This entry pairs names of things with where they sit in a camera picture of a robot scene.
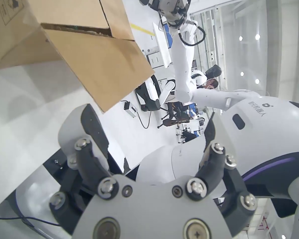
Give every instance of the screw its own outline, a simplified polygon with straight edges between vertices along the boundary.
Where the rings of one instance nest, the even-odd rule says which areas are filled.
[[[111,197],[113,198],[116,196],[117,191],[115,194],[113,194],[114,190],[114,184],[116,183],[116,180],[111,178],[111,177],[106,177],[104,178],[98,185],[97,187],[97,194],[102,198],[102,199],[110,199]]]
[[[93,231],[93,239],[119,239],[120,235],[120,225],[111,217],[99,221]]]
[[[256,198],[252,194],[245,197],[241,196],[240,202],[247,210],[254,211],[257,208]]]
[[[122,189],[122,195],[125,198],[130,197],[132,195],[132,192],[133,192],[133,189],[132,189],[132,187],[130,185],[126,185]]]
[[[187,182],[186,189],[188,193],[199,194],[202,198],[204,198],[207,194],[206,184],[198,178],[192,178]]]
[[[65,202],[65,193],[58,191],[50,198],[50,204],[52,204],[55,210],[58,210],[62,207]]]
[[[76,156],[73,156],[69,159],[69,163],[76,164]]]
[[[185,239],[209,239],[210,232],[206,224],[199,219],[189,220],[184,228]]]
[[[236,160],[233,155],[226,155],[225,164],[231,168],[235,168],[237,166]]]
[[[183,196],[183,190],[178,185],[174,186],[171,192],[175,198],[180,198]]]
[[[193,182],[191,186],[192,186],[193,192],[196,194],[201,194],[204,190],[203,185],[201,185],[198,182]]]
[[[75,145],[74,148],[75,150],[81,150],[82,148],[84,148],[88,143],[90,143],[90,140],[87,139],[79,139]]]
[[[113,190],[113,184],[110,181],[106,181],[102,184],[101,191],[103,193],[111,193]]]
[[[224,147],[222,145],[220,145],[219,143],[215,143],[214,145],[212,145],[212,148],[214,150],[214,152],[218,153],[218,154],[224,154]]]

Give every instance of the power adapter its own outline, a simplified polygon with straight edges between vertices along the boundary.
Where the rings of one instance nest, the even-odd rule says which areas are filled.
[[[137,117],[137,109],[133,106],[133,104],[129,101],[126,101],[124,104],[124,110],[130,114],[131,117]]]

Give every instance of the yellow floor line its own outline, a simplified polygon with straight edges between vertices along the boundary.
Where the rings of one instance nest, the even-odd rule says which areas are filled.
[[[146,30],[146,29],[144,29],[144,28],[141,28],[141,27],[139,27],[139,26],[137,26],[137,25],[135,25],[135,24],[130,24],[130,25],[131,25],[131,27],[132,27],[133,29],[135,29],[135,30],[138,30],[138,31],[141,31],[141,32],[143,32],[143,33],[146,33],[146,34],[155,36],[154,33],[150,32],[150,31],[148,31],[148,30]]]

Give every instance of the desk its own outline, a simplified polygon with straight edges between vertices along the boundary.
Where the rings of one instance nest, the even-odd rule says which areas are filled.
[[[61,124],[86,103],[100,114],[63,61],[0,70],[0,203],[59,149]]]

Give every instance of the cardboard box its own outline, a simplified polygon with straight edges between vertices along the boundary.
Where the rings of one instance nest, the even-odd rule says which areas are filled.
[[[154,74],[122,0],[0,0],[0,68],[59,59],[103,111]]]

